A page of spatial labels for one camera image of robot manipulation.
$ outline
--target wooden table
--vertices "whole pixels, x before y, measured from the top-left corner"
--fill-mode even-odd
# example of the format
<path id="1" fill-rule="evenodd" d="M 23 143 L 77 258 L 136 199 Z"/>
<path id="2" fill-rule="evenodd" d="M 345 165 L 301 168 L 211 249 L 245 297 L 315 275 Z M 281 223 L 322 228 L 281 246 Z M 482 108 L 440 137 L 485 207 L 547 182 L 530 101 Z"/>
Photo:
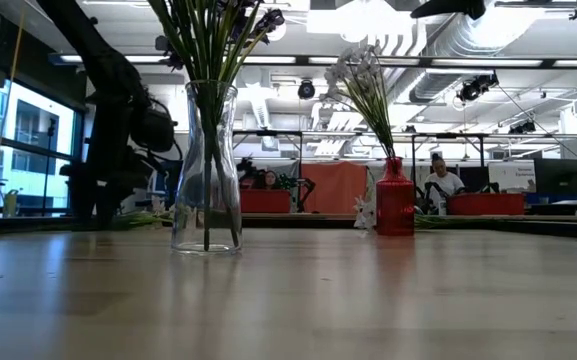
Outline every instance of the wooden table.
<path id="1" fill-rule="evenodd" d="M 577 359 L 577 241 L 246 230 L 0 236 L 0 359 Z"/>

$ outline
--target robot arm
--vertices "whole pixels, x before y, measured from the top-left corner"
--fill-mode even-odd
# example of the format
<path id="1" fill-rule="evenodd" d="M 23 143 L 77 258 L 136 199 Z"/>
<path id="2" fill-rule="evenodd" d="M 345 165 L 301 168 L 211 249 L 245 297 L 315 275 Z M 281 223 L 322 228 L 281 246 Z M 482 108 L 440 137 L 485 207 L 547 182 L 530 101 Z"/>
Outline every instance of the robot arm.
<path id="1" fill-rule="evenodd" d="M 69 176 L 74 215 L 87 220 L 96 204 L 98 222 L 105 226 L 133 188 L 148 185 L 152 169 L 158 167 L 151 151 L 172 148 L 174 123 L 167 110 L 153 108 L 157 102 L 141 84 L 137 69 L 103 39 L 76 0 L 37 3 L 81 56 L 96 90 L 87 98 L 96 108 L 86 162 L 65 166 L 61 174 Z M 149 156 L 135 153 L 129 138 Z M 98 186 L 99 180 L 106 185 Z"/>

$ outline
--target white shirt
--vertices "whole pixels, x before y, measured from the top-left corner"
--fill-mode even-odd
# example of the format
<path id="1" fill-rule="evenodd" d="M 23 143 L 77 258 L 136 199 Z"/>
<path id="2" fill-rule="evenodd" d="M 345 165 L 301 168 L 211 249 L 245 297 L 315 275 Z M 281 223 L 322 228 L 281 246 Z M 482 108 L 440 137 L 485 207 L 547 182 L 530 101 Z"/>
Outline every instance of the white shirt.
<path id="1" fill-rule="evenodd" d="M 442 178 L 437 176 L 437 174 L 430 174 L 426 178 L 426 182 L 424 184 L 429 182 L 437 183 L 437 185 L 439 185 L 439 187 L 448 195 L 452 195 L 455 193 L 455 191 L 457 191 L 457 189 L 464 187 L 464 183 L 461 181 L 459 176 L 451 172 L 448 172 Z M 439 195 L 437 189 L 430 189 L 430 199 L 435 206 L 439 206 L 439 203 L 441 202 L 441 195 Z"/>

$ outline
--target glass vase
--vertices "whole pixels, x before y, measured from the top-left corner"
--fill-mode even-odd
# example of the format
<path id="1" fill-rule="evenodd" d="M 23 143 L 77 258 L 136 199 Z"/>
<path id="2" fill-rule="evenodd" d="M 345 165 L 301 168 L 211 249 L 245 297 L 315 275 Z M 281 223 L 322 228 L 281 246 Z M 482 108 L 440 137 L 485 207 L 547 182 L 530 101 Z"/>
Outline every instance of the glass vase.
<path id="1" fill-rule="evenodd" d="M 377 181 L 377 234 L 415 233 L 415 187 L 403 173 L 401 158 L 386 160 L 384 177 Z"/>
<path id="2" fill-rule="evenodd" d="M 232 149 L 237 89 L 193 81 L 186 93 L 189 147 L 177 188 L 172 248 L 184 254 L 235 253 L 243 240 Z"/>

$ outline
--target woman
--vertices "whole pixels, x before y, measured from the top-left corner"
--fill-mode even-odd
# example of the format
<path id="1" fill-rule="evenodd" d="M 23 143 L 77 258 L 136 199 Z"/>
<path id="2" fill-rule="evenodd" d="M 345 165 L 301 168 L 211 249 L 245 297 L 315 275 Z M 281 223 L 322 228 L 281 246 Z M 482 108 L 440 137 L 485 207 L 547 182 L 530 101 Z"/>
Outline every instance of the woman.
<path id="1" fill-rule="evenodd" d="M 280 189 L 279 183 L 277 182 L 277 174 L 271 170 L 266 171 L 263 176 L 260 177 L 255 188 L 264 190 Z"/>
<path id="2" fill-rule="evenodd" d="M 425 183 L 437 183 L 447 196 L 453 195 L 457 190 L 464 187 L 464 183 L 461 181 L 459 176 L 446 169 L 446 162 L 441 158 L 441 156 L 439 156 L 439 154 L 432 154 L 432 169 L 434 170 L 434 173 L 428 175 Z M 441 194 L 435 188 L 431 188 L 429 191 L 430 199 L 433 204 L 439 206 L 442 198 Z"/>

